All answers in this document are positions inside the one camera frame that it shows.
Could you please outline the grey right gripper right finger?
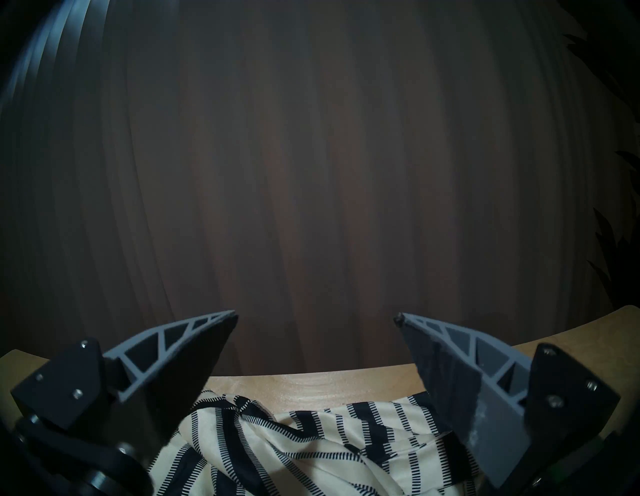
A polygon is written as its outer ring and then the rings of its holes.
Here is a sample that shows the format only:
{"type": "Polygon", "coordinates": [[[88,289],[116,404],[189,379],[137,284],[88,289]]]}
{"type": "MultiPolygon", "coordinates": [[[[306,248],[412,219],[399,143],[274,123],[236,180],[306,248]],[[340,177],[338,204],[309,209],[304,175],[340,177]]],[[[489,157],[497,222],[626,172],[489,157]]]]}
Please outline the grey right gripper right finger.
{"type": "Polygon", "coordinates": [[[557,345],[530,358],[474,329],[404,312],[394,322],[481,488],[567,488],[602,450],[620,395],[557,345]]]}

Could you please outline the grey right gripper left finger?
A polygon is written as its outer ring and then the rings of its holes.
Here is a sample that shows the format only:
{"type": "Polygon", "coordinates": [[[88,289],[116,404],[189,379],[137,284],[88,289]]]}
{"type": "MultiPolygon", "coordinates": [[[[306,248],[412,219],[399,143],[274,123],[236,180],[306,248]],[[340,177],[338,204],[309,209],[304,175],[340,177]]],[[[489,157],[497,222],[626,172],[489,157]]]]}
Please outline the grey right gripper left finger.
{"type": "Polygon", "coordinates": [[[107,351],[67,347],[15,386],[25,418],[103,446],[158,451],[188,414],[238,323],[233,310],[146,329],[107,351]]]}

